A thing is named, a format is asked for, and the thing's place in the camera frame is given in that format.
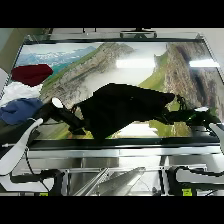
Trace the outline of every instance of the black garment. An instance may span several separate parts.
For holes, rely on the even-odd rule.
[[[174,97],[173,93],[110,83],[77,106],[81,108],[86,129],[96,140],[102,140],[133,121],[154,119]]]

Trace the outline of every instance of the blue cloth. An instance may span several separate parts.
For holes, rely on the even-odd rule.
[[[23,123],[43,106],[37,98],[21,98],[10,101],[5,107],[0,108],[0,120],[9,125]]]

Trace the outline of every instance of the landscape print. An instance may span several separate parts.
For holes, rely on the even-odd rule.
[[[116,66],[120,59],[141,58],[153,59],[155,67],[124,69]],[[206,45],[200,42],[60,43],[25,45],[16,66],[46,63],[53,69],[54,73],[44,81],[41,90],[44,103],[58,97],[70,109],[108,83],[126,83],[180,94],[188,107],[207,106],[223,121],[224,86],[218,70],[189,66],[190,61],[209,58]],[[168,108],[178,110],[179,105],[173,101]],[[81,111],[77,110],[76,115],[82,118]],[[159,137],[192,135],[184,123],[172,126],[157,121],[145,123],[157,129]],[[42,126],[39,130],[39,139],[92,138],[87,131],[84,136],[72,135],[64,123]],[[118,134],[108,138],[117,138]]]

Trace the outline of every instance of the table top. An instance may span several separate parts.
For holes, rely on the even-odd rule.
[[[32,64],[48,64],[54,71],[42,83],[40,99],[44,103],[58,97],[71,109],[104,85],[129,84],[180,94],[190,107],[208,107],[224,120],[222,73],[206,40],[198,33],[27,36],[14,67]],[[179,105],[173,101],[168,109],[178,110]],[[38,130],[41,140],[93,138],[86,130],[84,136],[72,135],[65,123],[41,126]],[[136,121],[108,138],[198,135],[185,123]]]

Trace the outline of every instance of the red cloth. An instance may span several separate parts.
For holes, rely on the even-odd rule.
[[[53,70],[47,64],[19,66],[12,70],[12,80],[33,87],[52,74]]]

